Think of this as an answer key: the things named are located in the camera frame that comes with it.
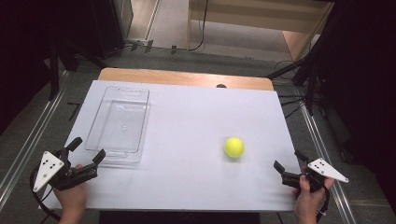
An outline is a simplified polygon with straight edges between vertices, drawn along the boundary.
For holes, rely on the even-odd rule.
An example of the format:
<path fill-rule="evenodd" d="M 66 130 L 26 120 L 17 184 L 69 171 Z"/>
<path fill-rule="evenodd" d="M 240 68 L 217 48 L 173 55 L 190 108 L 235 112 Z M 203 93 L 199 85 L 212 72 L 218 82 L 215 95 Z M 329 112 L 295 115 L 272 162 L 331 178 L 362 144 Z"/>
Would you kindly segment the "black tripod stand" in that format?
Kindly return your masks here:
<path fill-rule="evenodd" d="M 297 73 L 292 78 L 294 86 L 302 86 L 308 81 L 307 91 L 304 96 L 305 107 L 310 115 L 313 115 L 312 104 L 314 98 L 315 85 L 317 83 L 317 57 L 319 47 L 314 46 L 302 59 L 291 63 L 283 68 L 275 70 L 275 72 L 266 76 L 266 78 L 274 79 L 280 77 L 294 69 Z"/>

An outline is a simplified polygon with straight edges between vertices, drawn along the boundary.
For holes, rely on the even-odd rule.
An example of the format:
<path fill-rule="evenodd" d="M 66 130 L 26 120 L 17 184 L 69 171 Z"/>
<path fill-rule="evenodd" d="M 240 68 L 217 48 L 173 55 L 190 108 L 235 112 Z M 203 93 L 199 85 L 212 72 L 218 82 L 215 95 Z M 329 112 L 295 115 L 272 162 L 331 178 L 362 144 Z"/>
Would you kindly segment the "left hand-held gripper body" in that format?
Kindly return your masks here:
<path fill-rule="evenodd" d="M 69 152 L 64 148 L 54 153 L 43 153 L 38 164 L 33 192 L 39 192 L 47 184 L 58 190 L 71 189 L 97 177 L 98 165 L 90 163 L 82 168 L 74 168 L 68 159 Z"/>

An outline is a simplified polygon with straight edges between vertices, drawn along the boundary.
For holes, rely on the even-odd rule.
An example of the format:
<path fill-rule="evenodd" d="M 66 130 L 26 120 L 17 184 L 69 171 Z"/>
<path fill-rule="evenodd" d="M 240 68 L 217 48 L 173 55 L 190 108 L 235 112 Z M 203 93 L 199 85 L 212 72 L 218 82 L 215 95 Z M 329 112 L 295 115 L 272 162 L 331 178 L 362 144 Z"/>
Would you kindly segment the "light wooden counter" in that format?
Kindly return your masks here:
<path fill-rule="evenodd" d="M 296 62 L 322 33 L 333 6 L 330 0 L 188 0 L 187 40 L 192 21 L 280 30 Z"/>

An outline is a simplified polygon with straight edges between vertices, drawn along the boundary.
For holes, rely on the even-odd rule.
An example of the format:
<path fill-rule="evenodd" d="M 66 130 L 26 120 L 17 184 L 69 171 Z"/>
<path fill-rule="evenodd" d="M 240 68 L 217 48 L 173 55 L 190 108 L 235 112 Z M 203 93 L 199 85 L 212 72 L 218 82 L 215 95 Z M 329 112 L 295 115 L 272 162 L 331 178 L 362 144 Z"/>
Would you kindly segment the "metal floor rail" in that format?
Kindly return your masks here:
<path fill-rule="evenodd" d="M 314 147 L 318 154 L 318 158 L 314 159 L 310 167 L 320 175 L 332 177 L 335 179 L 335 183 L 331 189 L 331 193 L 339 211 L 340 217 L 343 221 L 343 224 L 357 224 L 357 220 L 353 214 L 349 200 L 342 187 L 342 183 L 347 183 L 349 179 L 332 167 L 330 155 L 322 141 L 315 118 L 309 113 L 308 101 L 303 100 L 301 102 L 301 106 L 305 123 L 307 125 L 308 131 L 310 132 Z"/>
<path fill-rule="evenodd" d="M 47 128 L 56 108 L 58 107 L 58 104 L 62 100 L 69 79 L 70 73 L 63 71 L 60 76 L 59 92 L 55 94 L 52 100 L 48 100 L 46 102 L 44 109 L 35 123 L 35 126 L 33 127 L 32 131 L 30 131 L 21 149 L 18 151 L 15 160 L 7 170 L 4 179 L 0 182 L 0 212 L 6 206 L 8 198 L 11 195 L 12 190 L 14 190 L 22 171 L 35 152 L 35 147 L 38 141 Z"/>

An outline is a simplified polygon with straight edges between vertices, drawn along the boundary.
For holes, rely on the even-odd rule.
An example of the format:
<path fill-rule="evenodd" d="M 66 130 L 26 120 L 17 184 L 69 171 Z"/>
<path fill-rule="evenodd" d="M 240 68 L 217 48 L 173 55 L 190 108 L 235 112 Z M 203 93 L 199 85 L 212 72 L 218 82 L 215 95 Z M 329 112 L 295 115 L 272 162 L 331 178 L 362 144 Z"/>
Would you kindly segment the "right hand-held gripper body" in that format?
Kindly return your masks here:
<path fill-rule="evenodd" d="M 303 175 L 305 175 L 308 179 L 311 191 L 318 191 L 321 189 L 324 186 L 324 182 L 327 177 L 344 183 L 349 182 L 347 177 L 342 175 L 322 158 L 318 158 L 313 161 L 309 159 L 309 161 L 306 163 L 306 170 L 304 171 Z M 299 189 L 299 180 L 301 176 L 302 174 L 297 175 L 285 171 L 285 173 L 281 175 L 282 184 Z"/>

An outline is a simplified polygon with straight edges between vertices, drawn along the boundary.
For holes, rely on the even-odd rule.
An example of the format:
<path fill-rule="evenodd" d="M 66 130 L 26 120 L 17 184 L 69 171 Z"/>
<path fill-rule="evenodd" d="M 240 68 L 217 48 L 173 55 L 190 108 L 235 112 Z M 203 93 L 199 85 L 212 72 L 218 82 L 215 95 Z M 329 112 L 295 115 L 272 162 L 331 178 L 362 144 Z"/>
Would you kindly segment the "black stand post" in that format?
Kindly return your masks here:
<path fill-rule="evenodd" d="M 59 91 L 59 64 L 57 45 L 53 42 L 49 46 L 49 73 L 50 73 L 50 94 L 49 100 L 52 101 Z"/>

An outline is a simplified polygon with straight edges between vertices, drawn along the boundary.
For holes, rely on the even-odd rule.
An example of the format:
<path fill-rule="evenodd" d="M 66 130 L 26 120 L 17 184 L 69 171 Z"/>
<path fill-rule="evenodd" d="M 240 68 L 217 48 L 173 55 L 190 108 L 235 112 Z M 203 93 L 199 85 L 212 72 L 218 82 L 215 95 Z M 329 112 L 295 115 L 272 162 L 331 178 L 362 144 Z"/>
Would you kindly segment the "black curtain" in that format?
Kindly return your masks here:
<path fill-rule="evenodd" d="M 396 0 L 333 0 L 315 62 L 322 92 L 396 212 Z"/>

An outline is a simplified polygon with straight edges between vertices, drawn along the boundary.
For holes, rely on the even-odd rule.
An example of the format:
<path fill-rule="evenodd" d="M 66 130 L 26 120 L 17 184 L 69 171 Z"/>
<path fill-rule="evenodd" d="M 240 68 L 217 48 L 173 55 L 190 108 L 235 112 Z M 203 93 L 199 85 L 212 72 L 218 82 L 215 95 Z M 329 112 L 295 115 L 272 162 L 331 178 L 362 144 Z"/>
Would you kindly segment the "yellow tennis ball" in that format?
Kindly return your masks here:
<path fill-rule="evenodd" d="M 244 153 L 245 145 L 240 138 L 230 137 L 225 141 L 223 150 L 227 156 L 236 159 Z"/>

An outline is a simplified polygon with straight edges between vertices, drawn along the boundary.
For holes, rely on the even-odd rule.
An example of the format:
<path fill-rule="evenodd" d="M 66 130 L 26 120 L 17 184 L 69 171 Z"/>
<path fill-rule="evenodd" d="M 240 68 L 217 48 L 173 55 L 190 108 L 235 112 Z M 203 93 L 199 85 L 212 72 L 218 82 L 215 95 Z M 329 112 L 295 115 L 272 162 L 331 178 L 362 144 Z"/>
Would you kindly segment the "clear plastic bin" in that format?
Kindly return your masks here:
<path fill-rule="evenodd" d="M 149 90 L 107 87 L 89 131 L 85 149 L 106 153 L 104 162 L 141 160 L 149 112 Z"/>

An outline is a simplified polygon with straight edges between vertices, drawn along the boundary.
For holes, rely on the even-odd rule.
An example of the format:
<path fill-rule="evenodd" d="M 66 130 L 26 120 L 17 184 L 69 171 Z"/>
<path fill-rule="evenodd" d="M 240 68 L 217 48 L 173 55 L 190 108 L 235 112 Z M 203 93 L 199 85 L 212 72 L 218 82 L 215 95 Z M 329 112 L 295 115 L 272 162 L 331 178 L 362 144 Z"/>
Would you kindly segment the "person's left hand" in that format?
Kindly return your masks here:
<path fill-rule="evenodd" d="M 85 183 L 71 189 L 55 189 L 54 194 L 62 206 L 61 217 L 84 217 L 87 202 L 87 187 Z"/>

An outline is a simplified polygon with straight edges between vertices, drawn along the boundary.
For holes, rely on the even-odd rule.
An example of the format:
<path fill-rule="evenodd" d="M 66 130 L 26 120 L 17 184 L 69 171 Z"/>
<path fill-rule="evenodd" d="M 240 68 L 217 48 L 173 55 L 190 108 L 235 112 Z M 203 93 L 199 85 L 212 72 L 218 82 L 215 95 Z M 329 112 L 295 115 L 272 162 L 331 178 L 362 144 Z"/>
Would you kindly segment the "person's right hand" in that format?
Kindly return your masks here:
<path fill-rule="evenodd" d="M 300 190 L 294 189 L 292 192 L 297 196 L 294 206 L 296 219 L 317 221 L 317 211 L 325 197 L 325 190 L 321 189 L 314 193 L 310 192 L 310 183 L 305 175 L 299 180 Z"/>

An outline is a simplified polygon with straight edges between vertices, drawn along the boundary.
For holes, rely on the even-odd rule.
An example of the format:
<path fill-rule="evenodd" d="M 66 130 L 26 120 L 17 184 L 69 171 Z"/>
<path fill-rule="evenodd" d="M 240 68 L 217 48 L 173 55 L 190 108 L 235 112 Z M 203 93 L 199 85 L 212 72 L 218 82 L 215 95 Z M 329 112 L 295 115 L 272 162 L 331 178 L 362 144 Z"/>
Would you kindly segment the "wooden table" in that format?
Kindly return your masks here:
<path fill-rule="evenodd" d="M 274 89 L 272 81 L 265 77 L 240 77 L 151 69 L 105 68 L 100 72 L 98 79 L 202 87 L 224 85 L 229 89 L 259 91 L 272 91 Z"/>

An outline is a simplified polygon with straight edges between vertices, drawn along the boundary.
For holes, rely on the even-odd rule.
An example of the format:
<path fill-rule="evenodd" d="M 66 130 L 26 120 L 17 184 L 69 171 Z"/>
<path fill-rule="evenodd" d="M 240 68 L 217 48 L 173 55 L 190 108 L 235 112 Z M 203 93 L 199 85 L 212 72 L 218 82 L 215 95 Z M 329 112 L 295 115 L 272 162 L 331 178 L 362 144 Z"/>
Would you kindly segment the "black cabinet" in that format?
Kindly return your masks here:
<path fill-rule="evenodd" d="M 99 55 L 106 57 L 125 46 L 134 18 L 131 0 L 91 0 L 99 37 Z"/>

